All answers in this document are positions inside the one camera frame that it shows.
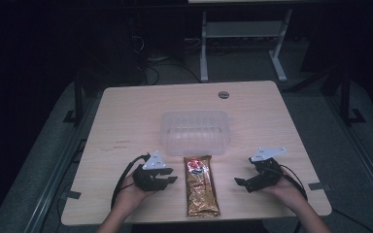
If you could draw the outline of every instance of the metal stand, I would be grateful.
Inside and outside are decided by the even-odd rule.
[[[282,92],[296,92],[308,86],[309,84],[325,77],[327,78],[321,88],[322,94],[326,96],[332,96],[335,94],[337,88],[341,85],[340,116],[344,120],[344,122],[348,126],[351,126],[352,123],[365,122],[364,117],[358,109],[352,109],[355,117],[350,117],[351,79],[349,67],[346,64],[330,66],[299,84],[296,84],[288,89],[283,89]]]
[[[228,37],[277,37],[277,46],[269,51],[272,64],[274,65],[280,82],[286,82],[287,77],[281,62],[278,58],[287,28],[292,14],[292,9],[287,10],[284,20],[276,21],[226,21],[208,22],[207,14],[202,14],[202,39],[201,39],[201,82],[207,82],[208,65],[206,54],[207,38],[228,38]]]
[[[281,66],[281,62],[278,58],[278,55],[281,51],[281,46],[283,45],[284,38],[286,37],[287,28],[289,25],[290,16],[292,15],[292,9],[287,10],[286,17],[280,28],[280,33],[278,34],[278,43],[274,50],[269,51],[269,56],[271,58],[272,64],[274,65],[275,72],[277,72],[278,80],[280,82],[286,82],[287,76],[284,72],[283,67]]]
[[[74,126],[78,126],[80,124],[80,121],[83,117],[83,93],[82,93],[82,86],[80,81],[80,75],[77,74],[75,76],[74,80],[74,88],[75,88],[75,117],[72,115],[74,114],[74,111],[68,111],[68,113],[65,116],[65,119],[63,119],[63,122],[74,122]]]

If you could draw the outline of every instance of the plastic storage bin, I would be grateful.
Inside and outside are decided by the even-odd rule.
[[[229,139],[224,111],[176,111],[162,116],[160,143],[168,155],[221,155]]]

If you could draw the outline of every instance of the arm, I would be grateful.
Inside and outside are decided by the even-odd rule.
[[[154,192],[141,190],[134,184],[132,174],[123,180],[122,190],[117,196],[115,206],[111,209],[108,216],[102,222],[97,233],[116,233],[119,232],[126,218],[129,217],[149,196]]]
[[[273,194],[290,208],[298,216],[306,232],[331,232],[298,189],[286,179],[281,178],[276,185],[265,187],[262,191]]]

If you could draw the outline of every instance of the table hole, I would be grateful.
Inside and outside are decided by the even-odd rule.
[[[226,91],[220,91],[220,93],[218,93],[218,97],[221,99],[227,99],[229,97],[229,93]]]

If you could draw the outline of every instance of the brown snack package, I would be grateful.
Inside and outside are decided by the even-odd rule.
[[[184,157],[187,216],[220,216],[210,166],[211,157],[211,155]]]

